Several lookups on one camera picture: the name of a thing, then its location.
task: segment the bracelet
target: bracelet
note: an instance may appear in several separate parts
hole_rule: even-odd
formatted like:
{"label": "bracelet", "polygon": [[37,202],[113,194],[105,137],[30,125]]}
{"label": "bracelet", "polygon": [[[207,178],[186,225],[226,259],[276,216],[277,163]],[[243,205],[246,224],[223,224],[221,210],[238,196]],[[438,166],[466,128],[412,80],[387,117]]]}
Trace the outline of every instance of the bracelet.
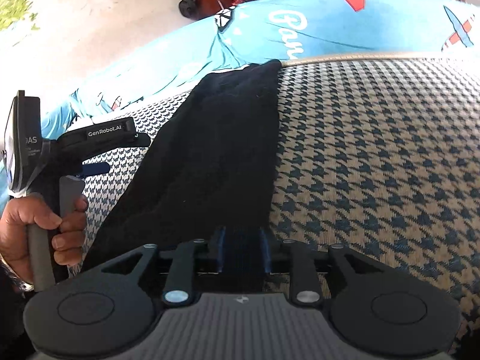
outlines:
{"label": "bracelet", "polygon": [[5,259],[2,257],[1,254],[0,254],[0,266],[3,268],[7,276],[13,282],[13,285],[16,290],[19,290],[20,292],[33,291],[33,286],[23,281],[21,278],[19,278],[18,275],[11,268],[11,266],[9,266],[9,264],[5,261]]}

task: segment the houndstooth fabric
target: houndstooth fabric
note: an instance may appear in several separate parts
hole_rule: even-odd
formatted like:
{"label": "houndstooth fabric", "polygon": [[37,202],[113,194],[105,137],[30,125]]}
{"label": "houndstooth fabric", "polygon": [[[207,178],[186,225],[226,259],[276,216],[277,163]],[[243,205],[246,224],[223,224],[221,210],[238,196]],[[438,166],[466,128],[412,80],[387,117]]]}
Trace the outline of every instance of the houndstooth fabric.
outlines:
{"label": "houndstooth fabric", "polygon": [[[146,132],[153,140],[162,127],[185,101],[190,91],[148,105],[138,111],[126,112],[116,117],[133,117],[136,130]],[[92,246],[97,230],[117,203],[147,152],[148,148],[118,148],[94,157],[86,163],[108,162],[111,171],[106,175],[92,176],[86,179],[85,196],[90,203],[87,211],[86,240],[83,245],[83,256]],[[81,265],[70,269],[72,275],[80,271]]]}
{"label": "houndstooth fabric", "polygon": [[448,60],[280,73],[279,238],[348,244],[448,290],[480,326],[480,79]]}

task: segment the screw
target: screw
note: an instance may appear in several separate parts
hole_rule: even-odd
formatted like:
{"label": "screw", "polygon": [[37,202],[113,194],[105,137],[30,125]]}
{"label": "screw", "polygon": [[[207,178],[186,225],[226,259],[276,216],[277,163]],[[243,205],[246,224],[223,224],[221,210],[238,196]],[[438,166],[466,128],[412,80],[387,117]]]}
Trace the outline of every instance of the screw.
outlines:
{"label": "screw", "polygon": [[173,291],[167,292],[163,297],[167,302],[181,303],[188,299],[188,294],[185,291],[175,289]]}
{"label": "screw", "polygon": [[320,295],[315,291],[301,291],[297,294],[297,300],[302,303],[315,303]]}

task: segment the person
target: person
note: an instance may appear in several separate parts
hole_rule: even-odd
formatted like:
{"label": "person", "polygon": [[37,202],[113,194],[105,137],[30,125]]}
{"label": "person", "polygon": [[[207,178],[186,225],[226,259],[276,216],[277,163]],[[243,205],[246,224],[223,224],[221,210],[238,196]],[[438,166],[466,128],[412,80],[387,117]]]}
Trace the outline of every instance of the person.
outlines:
{"label": "person", "polygon": [[10,200],[0,219],[0,359],[23,356],[26,351],[22,313],[33,282],[26,225],[36,223],[46,230],[59,228],[52,238],[54,259],[62,266],[73,266],[82,259],[88,200],[78,198],[74,211],[60,218],[37,196]]}

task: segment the black towel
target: black towel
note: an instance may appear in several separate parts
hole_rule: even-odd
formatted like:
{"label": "black towel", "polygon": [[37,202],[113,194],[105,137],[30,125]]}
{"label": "black towel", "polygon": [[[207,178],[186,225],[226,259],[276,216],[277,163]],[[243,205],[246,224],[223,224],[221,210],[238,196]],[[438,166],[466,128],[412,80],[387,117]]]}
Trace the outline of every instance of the black towel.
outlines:
{"label": "black towel", "polygon": [[100,227],[82,270],[146,243],[268,228],[278,141],[279,61],[211,73],[160,129]]}

